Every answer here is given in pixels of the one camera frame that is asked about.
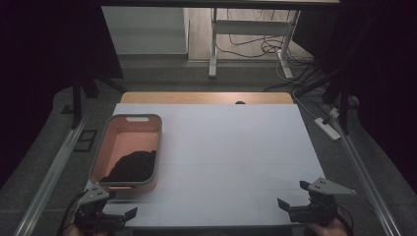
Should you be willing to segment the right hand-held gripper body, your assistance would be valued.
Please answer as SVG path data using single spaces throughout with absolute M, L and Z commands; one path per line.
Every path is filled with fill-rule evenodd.
M 337 215 L 336 195 L 355 195 L 356 191 L 325 178 L 310 183 L 310 203 L 306 206 L 291 206 L 288 214 L 291 222 L 315 223 L 327 226 Z

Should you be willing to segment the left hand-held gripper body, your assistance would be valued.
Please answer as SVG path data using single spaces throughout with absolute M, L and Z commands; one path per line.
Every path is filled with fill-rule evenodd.
M 107 201 L 107 191 L 95 184 L 79 200 L 74 223 L 84 234 L 107 232 L 115 234 L 125 228 L 125 215 L 103 212 Z

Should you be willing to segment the dark cloth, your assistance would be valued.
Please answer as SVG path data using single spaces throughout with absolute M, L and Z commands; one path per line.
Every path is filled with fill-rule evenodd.
M 138 150 L 122 156 L 101 182 L 145 182 L 154 173 L 156 151 Z

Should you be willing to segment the pink basket with grey rim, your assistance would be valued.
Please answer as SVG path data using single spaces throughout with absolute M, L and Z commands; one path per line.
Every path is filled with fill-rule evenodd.
M 119 114 L 106 123 L 90 168 L 89 180 L 108 191 L 150 192 L 157 183 L 162 119 L 156 114 Z M 156 151 L 154 173 L 145 182 L 101 182 L 115 163 L 134 151 Z

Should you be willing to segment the person's left hand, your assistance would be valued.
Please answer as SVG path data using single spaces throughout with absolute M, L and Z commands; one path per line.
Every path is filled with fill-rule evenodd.
M 71 225 L 64 231 L 64 236 L 86 236 L 76 225 Z M 97 232 L 93 236 L 108 236 L 107 232 Z

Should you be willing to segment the person's right hand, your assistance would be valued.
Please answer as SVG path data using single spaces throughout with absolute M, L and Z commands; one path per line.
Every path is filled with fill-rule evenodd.
M 327 226 L 309 223 L 307 224 L 307 227 L 318 236 L 348 236 L 344 225 L 338 219 L 334 219 Z

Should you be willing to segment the white power strip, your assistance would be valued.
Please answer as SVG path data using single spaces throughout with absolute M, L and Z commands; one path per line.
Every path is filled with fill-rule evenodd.
M 321 117 L 314 120 L 315 124 L 332 140 L 337 141 L 341 135 Z

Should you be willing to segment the white table mat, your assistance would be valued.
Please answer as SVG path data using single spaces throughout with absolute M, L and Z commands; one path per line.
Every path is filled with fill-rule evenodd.
M 287 225 L 278 200 L 306 205 L 300 181 L 324 174 L 294 104 L 119 103 L 114 111 L 162 120 L 155 188 L 120 193 L 105 208 L 136 208 L 130 227 Z

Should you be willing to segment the black metal stand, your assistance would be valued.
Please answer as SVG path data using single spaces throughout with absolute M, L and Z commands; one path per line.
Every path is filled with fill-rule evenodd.
M 313 89 L 317 89 L 318 87 L 328 84 L 328 87 L 325 90 L 325 93 L 322 97 L 324 103 L 332 103 L 337 98 L 339 98 L 339 118 L 338 124 L 343 132 L 344 135 L 348 135 L 348 128 L 347 128 L 347 113 L 348 113 L 348 88 L 349 88 L 349 81 L 346 76 L 346 68 L 344 66 L 340 66 L 334 72 L 324 76 L 322 79 L 313 82 L 309 85 L 304 86 L 301 89 L 297 89 L 293 92 L 293 97 L 297 98 L 299 96 L 304 95 L 312 91 Z
M 110 78 L 104 77 L 102 74 L 99 74 L 94 71 L 89 71 L 89 73 L 83 77 L 80 75 L 74 76 L 72 79 L 72 129 L 77 128 L 83 118 L 82 92 L 84 92 L 88 98 L 97 98 L 99 95 L 99 91 L 95 83 L 95 80 L 99 80 L 102 83 L 105 83 L 106 85 L 119 91 L 120 93 L 125 93 L 127 91 L 124 87 L 112 81 Z

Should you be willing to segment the dark curtain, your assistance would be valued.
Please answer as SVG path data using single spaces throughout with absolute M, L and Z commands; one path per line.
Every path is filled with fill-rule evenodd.
M 323 100 L 343 91 L 359 120 L 417 194 L 417 0 L 340 0 L 354 9 L 305 10 L 293 41 L 338 74 Z
M 122 69 L 100 0 L 0 0 L 0 189 L 52 110 L 55 94 Z

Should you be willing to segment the white cabinet panel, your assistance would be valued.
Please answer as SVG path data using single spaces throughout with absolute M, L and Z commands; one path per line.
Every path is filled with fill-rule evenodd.
M 119 55 L 188 53 L 188 8 L 103 6 L 102 12 Z

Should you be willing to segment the aluminium rail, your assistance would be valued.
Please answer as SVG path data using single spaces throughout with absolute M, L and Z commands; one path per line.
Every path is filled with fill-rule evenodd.
M 382 225 L 382 228 L 387 236 L 402 236 L 398 225 L 389 210 L 386 201 L 377 189 L 371 175 L 366 168 L 361 155 L 356 146 L 354 146 L 351 138 L 345 134 L 337 119 L 330 116 L 330 123 L 334 129 L 340 134 L 341 140 L 345 146 L 347 155 L 352 163 L 353 169 L 358 176 L 358 179 L 364 189 L 364 192 L 372 205 L 375 215 Z
M 69 131 L 13 236 L 31 236 L 89 117 L 87 112 L 76 127 Z

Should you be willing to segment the white desk frame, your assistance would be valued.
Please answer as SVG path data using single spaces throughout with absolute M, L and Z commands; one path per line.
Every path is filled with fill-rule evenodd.
M 211 46 L 208 64 L 208 77 L 213 79 L 216 76 L 216 40 L 219 35 L 272 35 L 282 36 L 282 47 L 276 52 L 282 72 L 286 79 L 293 79 L 293 74 L 287 62 L 287 50 L 295 31 L 300 11 L 295 10 L 291 19 L 285 22 L 256 22 L 256 21 L 235 21 L 219 20 L 217 9 L 213 9 L 211 20 Z

